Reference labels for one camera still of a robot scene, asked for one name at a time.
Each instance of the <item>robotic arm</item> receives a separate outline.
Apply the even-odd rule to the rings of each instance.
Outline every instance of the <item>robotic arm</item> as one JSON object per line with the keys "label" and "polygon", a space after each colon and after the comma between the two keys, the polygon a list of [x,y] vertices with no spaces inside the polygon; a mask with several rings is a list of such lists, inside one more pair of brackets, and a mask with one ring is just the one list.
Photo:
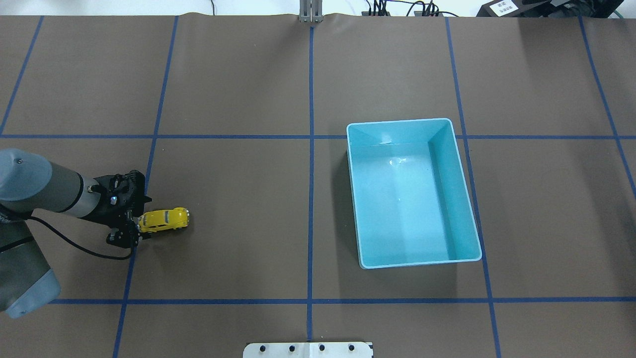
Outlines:
{"label": "robotic arm", "polygon": [[18,318],[60,293],[24,221],[34,209],[106,225],[111,228],[107,243],[132,250],[148,237],[133,220],[151,201],[144,190],[145,177],[136,170],[87,178],[37,154],[0,150],[0,311]]}

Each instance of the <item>gray metal bracket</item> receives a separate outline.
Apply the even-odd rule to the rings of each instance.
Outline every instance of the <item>gray metal bracket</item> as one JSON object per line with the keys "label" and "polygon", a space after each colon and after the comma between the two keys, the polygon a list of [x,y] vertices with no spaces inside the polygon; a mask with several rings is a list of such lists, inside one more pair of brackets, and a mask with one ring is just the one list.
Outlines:
{"label": "gray metal bracket", "polygon": [[300,22],[322,22],[322,0],[300,0]]}

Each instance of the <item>black band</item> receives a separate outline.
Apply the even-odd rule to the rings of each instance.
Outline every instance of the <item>black band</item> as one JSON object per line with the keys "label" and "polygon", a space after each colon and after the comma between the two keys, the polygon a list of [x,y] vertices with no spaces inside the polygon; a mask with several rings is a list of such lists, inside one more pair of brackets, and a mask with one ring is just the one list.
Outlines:
{"label": "black band", "polygon": [[0,254],[5,252],[5,251],[9,251],[9,250],[11,250],[14,247],[20,246],[23,243],[28,243],[28,242],[31,242],[33,240],[34,240],[33,236],[28,236],[28,237],[26,237],[24,239],[20,239],[18,241],[14,241],[14,242],[10,243],[9,245],[5,245],[3,247],[0,247]]}
{"label": "black band", "polygon": [[75,197],[75,200],[73,200],[71,205],[69,205],[66,209],[64,209],[62,211],[58,211],[58,213],[64,213],[65,211],[70,210],[73,206],[75,206],[75,204],[77,204],[78,201],[80,201],[81,194],[84,192],[84,178],[82,178],[81,175],[79,173],[77,173],[77,172],[75,172],[75,174],[77,174],[78,177],[79,177],[79,191],[78,191],[78,195]]}

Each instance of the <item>yellow toy car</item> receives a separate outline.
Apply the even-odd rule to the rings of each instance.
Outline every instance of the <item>yellow toy car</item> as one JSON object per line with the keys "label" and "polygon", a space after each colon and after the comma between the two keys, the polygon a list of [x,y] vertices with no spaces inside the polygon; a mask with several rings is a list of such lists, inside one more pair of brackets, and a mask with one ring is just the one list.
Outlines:
{"label": "yellow toy car", "polygon": [[137,228],[141,233],[156,233],[163,230],[178,230],[190,223],[190,212],[186,208],[149,211],[139,217]]}

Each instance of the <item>white metal bracket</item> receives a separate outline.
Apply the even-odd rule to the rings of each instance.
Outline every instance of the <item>white metal bracket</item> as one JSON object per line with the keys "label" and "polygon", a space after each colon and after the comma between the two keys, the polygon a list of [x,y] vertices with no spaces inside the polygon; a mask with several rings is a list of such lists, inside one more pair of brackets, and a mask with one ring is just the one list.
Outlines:
{"label": "white metal bracket", "polygon": [[243,358],[373,358],[367,342],[251,343]]}
{"label": "white metal bracket", "polygon": [[322,0],[300,0],[300,22],[322,22]]}

